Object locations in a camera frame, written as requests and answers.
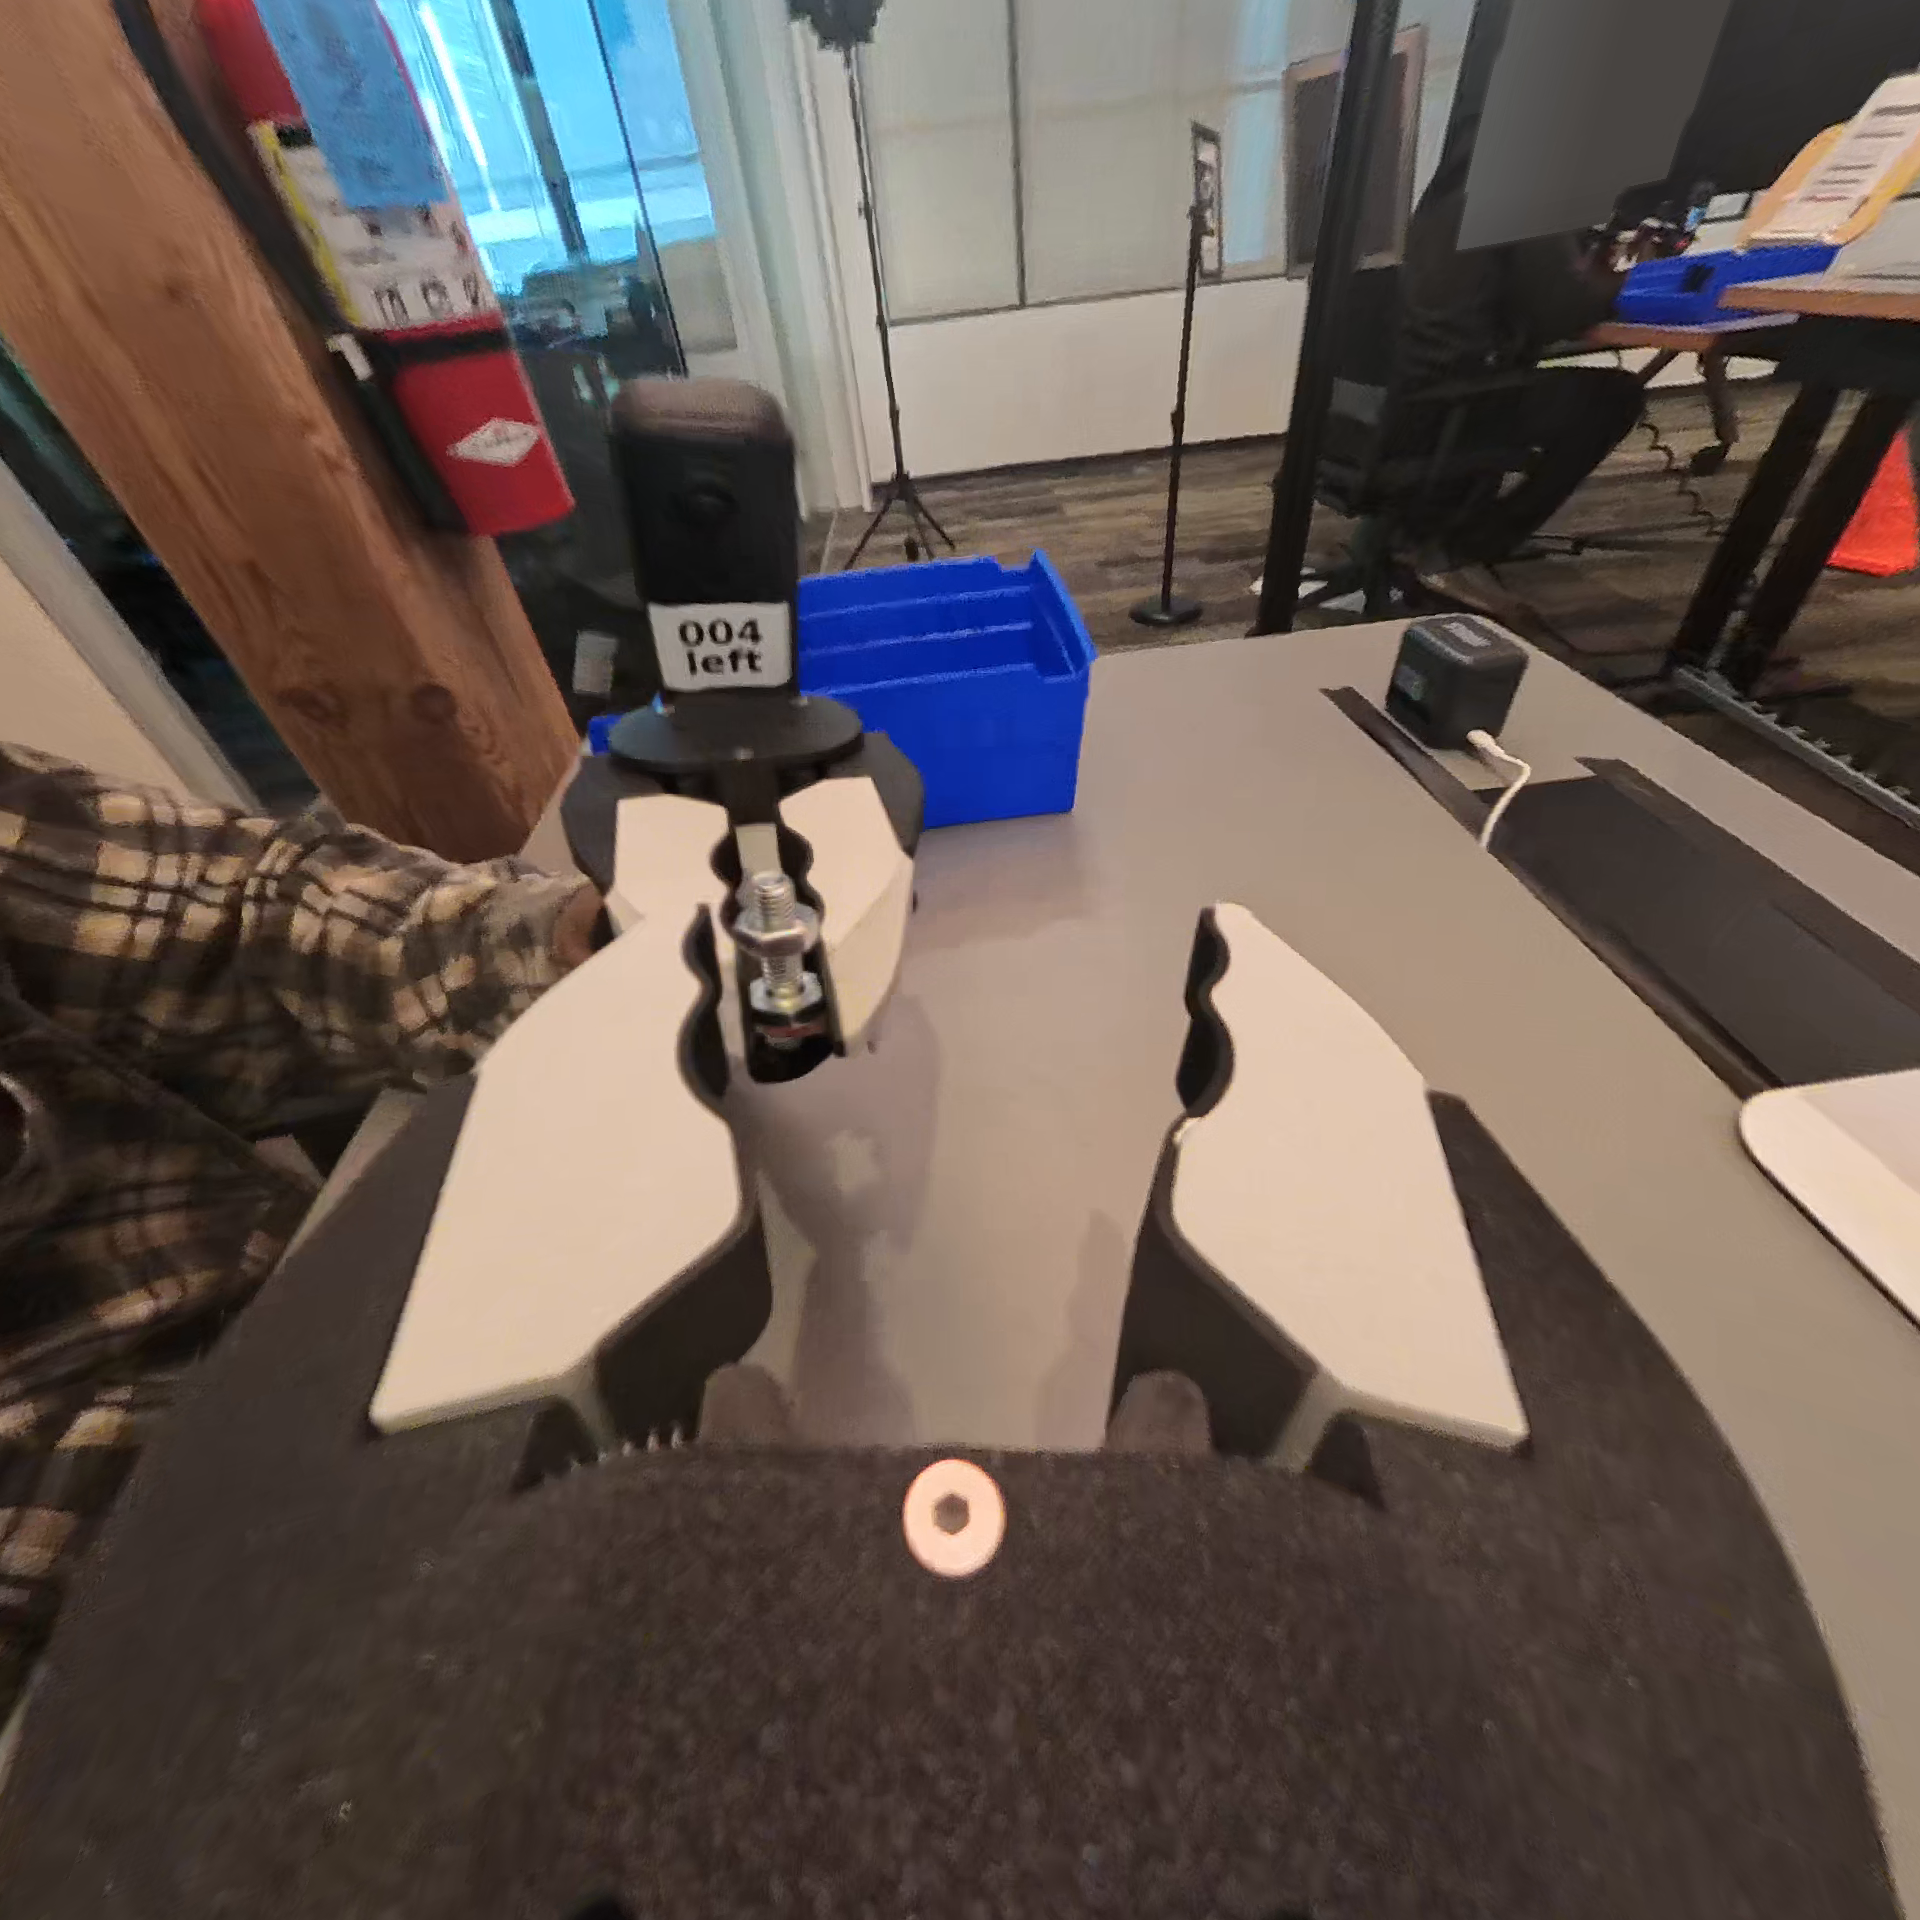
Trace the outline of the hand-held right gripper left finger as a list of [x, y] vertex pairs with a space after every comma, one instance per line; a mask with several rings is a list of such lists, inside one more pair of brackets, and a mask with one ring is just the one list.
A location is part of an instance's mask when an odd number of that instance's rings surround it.
[[654, 911], [475, 1067], [372, 1387], [377, 1433], [565, 1403], [602, 1451], [692, 1441], [769, 1318], [726, 1106], [701, 900]]

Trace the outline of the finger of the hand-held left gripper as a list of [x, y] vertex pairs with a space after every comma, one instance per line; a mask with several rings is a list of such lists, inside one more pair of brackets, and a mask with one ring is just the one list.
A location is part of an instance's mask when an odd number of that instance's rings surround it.
[[815, 779], [779, 802], [779, 823], [804, 842], [804, 877], [818, 903], [836, 1052], [854, 1054], [902, 974], [913, 858], [873, 777]]
[[714, 853], [731, 840], [717, 802], [678, 792], [629, 792], [614, 805], [609, 882], [604, 911], [609, 936], [641, 929], [684, 943], [721, 900]]

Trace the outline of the wooden desk with black legs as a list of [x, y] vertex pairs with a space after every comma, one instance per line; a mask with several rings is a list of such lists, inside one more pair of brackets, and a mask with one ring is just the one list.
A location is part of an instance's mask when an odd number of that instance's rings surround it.
[[1765, 360], [1791, 377], [1668, 654], [1617, 693], [1650, 715], [1715, 708], [1799, 743], [1775, 705], [1844, 688], [1805, 683], [1781, 644], [1918, 407], [1918, 276], [1741, 279], [1704, 323], [1606, 321], [1579, 347], [1652, 350], [1639, 385], [1689, 351], [1715, 421], [1712, 466], [1738, 443], [1728, 361]]

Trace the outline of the black frame pole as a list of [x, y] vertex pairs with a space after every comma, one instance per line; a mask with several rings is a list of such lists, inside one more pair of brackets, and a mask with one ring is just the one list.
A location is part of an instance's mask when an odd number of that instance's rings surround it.
[[1249, 635], [1294, 629], [1322, 442], [1332, 418], [1361, 261], [1375, 254], [1396, 257], [1405, 248], [1420, 170], [1426, 54], [1405, 51], [1399, 43], [1399, 2], [1350, 5], [1324, 142], [1298, 365], [1294, 375], [1283, 457], [1271, 488], [1274, 504]]

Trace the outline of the red fire extinguisher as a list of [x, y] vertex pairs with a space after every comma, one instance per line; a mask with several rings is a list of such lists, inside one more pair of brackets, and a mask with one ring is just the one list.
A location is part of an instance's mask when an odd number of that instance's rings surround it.
[[[253, 2], [196, 2], [191, 14], [246, 136], [252, 121], [307, 127]], [[426, 525], [495, 540], [565, 518], [573, 496], [503, 309], [495, 323], [431, 333], [350, 326], [257, 158], [253, 166], [273, 204], [269, 237], [290, 244], [292, 295], [318, 299], [322, 344]]]

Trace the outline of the blue tray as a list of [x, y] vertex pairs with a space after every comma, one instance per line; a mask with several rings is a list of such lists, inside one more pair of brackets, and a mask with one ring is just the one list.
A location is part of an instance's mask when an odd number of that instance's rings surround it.
[[1821, 275], [1839, 244], [1765, 244], [1728, 252], [1676, 252], [1632, 265], [1612, 299], [1612, 323], [1624, 326], [1728, 326], [1751, 321], [1758, 309], [1738, 302], [1729, 291], [1775, 279]]

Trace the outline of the blue paper tag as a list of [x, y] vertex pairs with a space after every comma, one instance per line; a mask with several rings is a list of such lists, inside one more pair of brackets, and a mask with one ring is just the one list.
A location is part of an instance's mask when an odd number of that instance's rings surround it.
[[455, 198], [377, 2], [253, 10], [345, 209], [398, 211]]

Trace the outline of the black tripod stand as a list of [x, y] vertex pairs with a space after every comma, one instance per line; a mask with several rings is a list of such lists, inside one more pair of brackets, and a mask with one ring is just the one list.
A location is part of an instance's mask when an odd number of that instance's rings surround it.
[[815, 44], [827, 48], [830, 54], [836, 54], [843, 64], [844, 105], [850, 105], [850, 124], [853, 124], [853, 158], [854, 158], [854, 204], [858, 204], [858, 224], [861, 224], [866, 257], [868, 257], [877, 375], [880, 375], [880, 394], [884, 394], [884, 415], [889, 415], [891, 473], [877, 483], [868, 525], [854, 540], [853, 556], [843, 561], [843, 568], [854, 570], [868, 557], [868, 547], [874, 545], [874, 540], [891, 521], [897, 521], [897, 529], [902, 529], [903, 566], [952, 557], [956, 543], [951, 540], [947, 525], [931, 513], [931, 505], [922, 492], [922, 483], [903, 457], [897, 371], [893, 371], [893, 360], [891, 360], [891, 306], [889, 306], [889, 285], [884, 285], [884, 265], [880, 265], [874, 166], [873, 166], [873, 148], [868, 148], [861, 54], [858, 54], [866, 44], [873, 44], [880, 2], [786, 2], [786, 14], [791, 14], [791, 19], [804, 21], [804, 28], [815, 39]]

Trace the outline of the framed wall picture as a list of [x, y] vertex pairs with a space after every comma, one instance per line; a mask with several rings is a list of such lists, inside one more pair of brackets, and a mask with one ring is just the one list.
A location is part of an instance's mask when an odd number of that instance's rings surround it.
[[[1309, 276], [1332, 180], [1345, 54], [1309, 54], [1283, 72], [1283, 275]], [[1394, 267], [1414, 209], [1426, 80], [1426, 21], [1399, 27], [1391, 48], [1387, 94], [1375, 124], [1358, 223], [1358, 267]]]

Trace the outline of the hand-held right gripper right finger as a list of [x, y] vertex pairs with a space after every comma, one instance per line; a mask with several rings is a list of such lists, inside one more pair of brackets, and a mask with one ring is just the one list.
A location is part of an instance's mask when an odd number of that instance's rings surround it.
[[1244, 903], [1184, 975], [1180, 1116], [1119, 1311], [1109, 1441], [1372, 1469], [1366, 1423], [1515, 1456], [1527, 1418], [1420, 1067]]

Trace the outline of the person's plaid shirt torso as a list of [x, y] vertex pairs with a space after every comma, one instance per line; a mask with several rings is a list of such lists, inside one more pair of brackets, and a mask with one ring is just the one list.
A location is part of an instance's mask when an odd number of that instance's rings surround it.
[[2, 1713], [183, 1372], [318, 1197], [139, 1071], [2, 996]]

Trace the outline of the paper document stand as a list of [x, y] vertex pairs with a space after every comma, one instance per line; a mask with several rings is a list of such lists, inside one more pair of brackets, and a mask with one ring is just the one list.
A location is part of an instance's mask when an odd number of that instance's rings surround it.
[[1918, 72], [1883, 79], [1851, 121], [1813, 140], [1773, 180], [1738, 248], [1844, 248], [1918, 180]]

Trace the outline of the black charger box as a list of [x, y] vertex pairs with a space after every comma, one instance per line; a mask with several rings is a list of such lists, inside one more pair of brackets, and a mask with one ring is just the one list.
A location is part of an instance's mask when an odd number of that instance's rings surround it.
[[1470, 750], [1475, 735], [1502, 735], [1527, 659], [1526, 644], [1487, 616], [1414, 616], [1387, 671], [1383, 715], [1422, 749]]

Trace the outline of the silver bolt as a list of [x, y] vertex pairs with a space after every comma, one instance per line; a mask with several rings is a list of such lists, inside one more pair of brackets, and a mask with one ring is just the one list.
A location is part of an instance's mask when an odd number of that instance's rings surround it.
[[[746, 875], [737, 888], [737, 913], [758, 925], [783, 925], [813, 913], [796, 885], [783, 870]], [[762, 967], [740, 961], [746, 1011], [764, 1047], [796, 1052], [823, 1030], [823, 984], [813, 974], [808, 953], [804, 963]]]

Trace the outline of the white instruction tag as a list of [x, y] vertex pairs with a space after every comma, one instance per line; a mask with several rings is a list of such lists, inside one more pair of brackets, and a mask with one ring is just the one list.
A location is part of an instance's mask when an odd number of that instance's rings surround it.
[[352, 209], [303, 124], [257, 116], [248, 136], [350, 326], [431, 333], [499, 321], [494, 279], [458, 198]]

